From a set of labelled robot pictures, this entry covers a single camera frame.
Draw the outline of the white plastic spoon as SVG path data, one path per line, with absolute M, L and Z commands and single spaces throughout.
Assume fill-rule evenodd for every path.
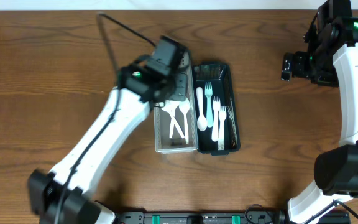
M 197 127 L 200 131 L 205 131 L 208 125 L 207 119 L 203 112 L 203 89 L 198 87 L 196 89 L 196 97 L 198 101 L 199 116 L 197 119 Z
M 190 110 L 190 101 L 188 98 L 185 98 L 184 101 L 182 101 L 179 105 L 180 111 L 183 113 L 183 122 L 184 122 L 184 134 L 185 134 L 185 142 L 186 144 L 189 143 L 189 133 L 188 133 L 188 119 L 187 119 L 187 113 Z
M 165 111 L 165 112 L 167 112 L 167 113 L 170 115 L 170 104 L 168 104 L 168 103 L 166 102 L 166 103 L 165 103 L 165 106 L 162 107 L 162 110 Z
M 178 107 L 178 102 L 177 101 L 169 101 L 170 103 L 170 116 L 171 116 L 171 125 L 170 125 L 170 134 L 169 137 L 170 139 L 173 138 L 173 129 L 176 128 L 179 135 L 181 137 L 183 137 L 183 132 L 175 118 L 175 112 L 176 112 L 176 108 Z

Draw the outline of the white plastic utensil handle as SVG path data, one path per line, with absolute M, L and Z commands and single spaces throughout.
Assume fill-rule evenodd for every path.
M 213 88 L 211 82 L 206 82 L 204 94 L 206 97 L 206 119 L 207 119 L 207 127 L 211 128 L 213 126 L 213 109 L 211 104 L 211 97 L 213 95 Z

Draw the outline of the white plastic fork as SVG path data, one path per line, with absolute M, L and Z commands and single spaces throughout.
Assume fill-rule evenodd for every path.
M 224 122 L 226 120 L 227 117 L 227 113 L 226 113 L 226 107 L 222 106 L 221 109 L 219 110 L 219 133 L 218 133 L 218 150 L 219 151 L 223 151 L 224 150 Z
M 217 142 L 218 141 L 218 114 L 219 114 L 219 110 L 221 108 L 221 102 L 220 102 L 220 97 L 215 96 L 213 98 L 213 112 L 214 112 L 214 117 L 213 117 L 213 127 L 212 127 L 212 133 L 211 133 L 211 140 L 213 142 Z

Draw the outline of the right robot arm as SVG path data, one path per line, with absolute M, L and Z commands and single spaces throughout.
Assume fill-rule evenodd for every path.
M 358 18 L 316 14 L 304 40 L 307 51 L 285 54 L 282 79 L 337 87 L 341 102 L 338 147 L 316 158 L 312 182 L 287 204 L 291 223 L 318 223 L 358 198 Z

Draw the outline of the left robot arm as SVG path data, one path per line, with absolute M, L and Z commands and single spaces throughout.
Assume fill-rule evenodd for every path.
M 150 114 L 154 100 L 145 94 L 162 90 L 123 70 L 117 87 L 78 144 L 48 174 L 34 170 L 28 179 L 30 206 L 40 223 L 114 223 L 116 214 L 92 201 L 108 165 L 129 135 Z

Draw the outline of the dark green plastic basket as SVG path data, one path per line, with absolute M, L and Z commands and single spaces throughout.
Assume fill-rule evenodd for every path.
M 226 155 L 241 147 L 231 69 L 221 62 L 192 68 L 196 103 L 198 151 Z

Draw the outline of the clear plastic basket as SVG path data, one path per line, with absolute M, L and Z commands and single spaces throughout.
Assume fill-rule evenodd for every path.
M 193 89 L 190 51 L 185 52 L 181 60 L 179 73 L 186 73 L 188 75 L 188 89 L 185 98 L 188 98 L 190 101 L 190 110 L 187 113 L 189 143 L 186 144 L 185 138 L 180 137 L 176 128 L 173 129 L 173 138 L 169 138 L 171 118 L 167 112 L 162 110 L 163 104 L 159 104 L 154 108 L 155 150 L 162 154 L 191 152 L 198 148 L 198 128 L 196 124 L 195 93 Z M 175 118 L 184 133 L 183 113 L 179 109 L 181 101 L 177 102 L 178 107 L 176 108 Z

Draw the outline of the black rail with clamps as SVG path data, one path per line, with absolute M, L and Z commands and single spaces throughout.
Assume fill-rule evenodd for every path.
M 118 213 L 114 224 L 246 224 L 291 223 L 289 208 L 251 206 L 244 211 L 165 211 L 132 210 Z

